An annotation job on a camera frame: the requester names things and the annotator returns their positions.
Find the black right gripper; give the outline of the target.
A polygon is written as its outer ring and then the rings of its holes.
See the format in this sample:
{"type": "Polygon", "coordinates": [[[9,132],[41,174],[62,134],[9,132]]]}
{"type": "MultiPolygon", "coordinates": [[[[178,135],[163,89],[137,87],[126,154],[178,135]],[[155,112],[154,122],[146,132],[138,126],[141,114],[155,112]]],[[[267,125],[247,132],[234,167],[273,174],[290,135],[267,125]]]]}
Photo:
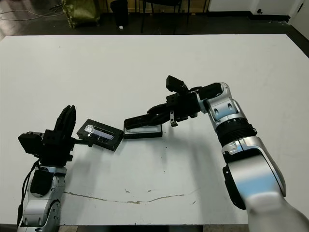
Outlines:
{"type": "Polygon", "coordinates": [[[178,126],[177,122],[197,117],[200,106],[196,93],[172,94],[166,97],[167,103],[150,108],[148,114],[156,114],[150,120],[151,125],[164,124],[170,121],[172,127],[178,126]]]}

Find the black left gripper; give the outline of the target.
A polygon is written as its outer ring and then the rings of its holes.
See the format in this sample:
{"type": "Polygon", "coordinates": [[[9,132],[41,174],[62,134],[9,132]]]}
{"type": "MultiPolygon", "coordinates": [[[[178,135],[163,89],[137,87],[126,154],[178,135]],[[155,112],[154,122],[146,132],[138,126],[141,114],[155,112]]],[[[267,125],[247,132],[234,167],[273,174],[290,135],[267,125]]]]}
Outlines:
{"type": "Polygon", "coordinates": [[[91,141],[75,139],[72,133],[76,123],[75,106],[66,106],[57,118],[54,130],[46,130],[42,139],[40,163],[43,166],[65,166],[72,161],[70,152],[75,145],[92,147],[91,141]]]}

